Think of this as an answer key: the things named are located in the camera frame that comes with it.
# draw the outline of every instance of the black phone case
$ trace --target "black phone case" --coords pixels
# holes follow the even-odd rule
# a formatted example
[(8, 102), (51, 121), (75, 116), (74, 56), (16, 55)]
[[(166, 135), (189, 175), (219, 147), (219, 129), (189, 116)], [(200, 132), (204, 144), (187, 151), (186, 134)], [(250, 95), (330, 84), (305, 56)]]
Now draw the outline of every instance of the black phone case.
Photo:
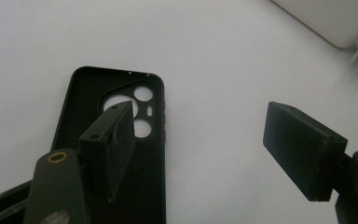
[[(147, 87), (153, 97), (136, 99), (134, 91)], [(91, 223), (165, 223), (165, 114), (164, 85), (156, 75), (81, 67), (71, 79), (51, 150), (76, 148), (77, 140), (103, 113), (103, 103), (113, 95), (135, 99), (134, 119), (150, 123), (146, 138), (135, 139), (135, 149), (113, 203), (89, 201)]]

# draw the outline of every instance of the white table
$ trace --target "white table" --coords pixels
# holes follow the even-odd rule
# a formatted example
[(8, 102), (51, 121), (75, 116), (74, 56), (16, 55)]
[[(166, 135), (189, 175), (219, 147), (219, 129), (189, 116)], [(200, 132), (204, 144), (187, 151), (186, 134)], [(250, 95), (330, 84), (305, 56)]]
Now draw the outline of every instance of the white table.
[(276, 101), (358, 150), (358, 48), (270, 1), (0, 1), (0, 192), (32, 178), (83, 65), (164, 80), (169, 224), (337, 223), (337, 194), (309, 203), (262, 137)]

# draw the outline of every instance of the rectangular hole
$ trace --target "rectangular hole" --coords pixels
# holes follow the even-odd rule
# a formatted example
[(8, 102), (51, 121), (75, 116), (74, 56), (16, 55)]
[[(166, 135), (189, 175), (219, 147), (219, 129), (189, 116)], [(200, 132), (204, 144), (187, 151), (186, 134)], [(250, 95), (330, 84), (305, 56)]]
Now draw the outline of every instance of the rectangular hole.
[(147, 106), (147, 116), (151, 117), (153, 115), (153, 107), (151, 105)]

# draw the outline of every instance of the white background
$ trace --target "white background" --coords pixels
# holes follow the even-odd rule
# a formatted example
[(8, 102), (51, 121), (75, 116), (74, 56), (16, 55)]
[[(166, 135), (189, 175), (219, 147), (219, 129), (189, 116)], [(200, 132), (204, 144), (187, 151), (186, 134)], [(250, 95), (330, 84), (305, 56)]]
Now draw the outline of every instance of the white background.
[(358, 150), (358, 43), (337, 49), (270, 1), (0, 1), (0, 192), (49, 151), (72, 73), (92, 65), (166, 87), (167, 219), (337, 223), (263, 147), (269, 101)]

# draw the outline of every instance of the white box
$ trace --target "white box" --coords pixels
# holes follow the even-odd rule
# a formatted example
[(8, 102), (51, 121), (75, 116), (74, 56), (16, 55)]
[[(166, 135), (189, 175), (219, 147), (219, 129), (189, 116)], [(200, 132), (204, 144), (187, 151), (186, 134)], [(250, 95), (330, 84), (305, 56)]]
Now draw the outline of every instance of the white box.
[(339, 48), (358, 40), (358, 0), (273, 0)]

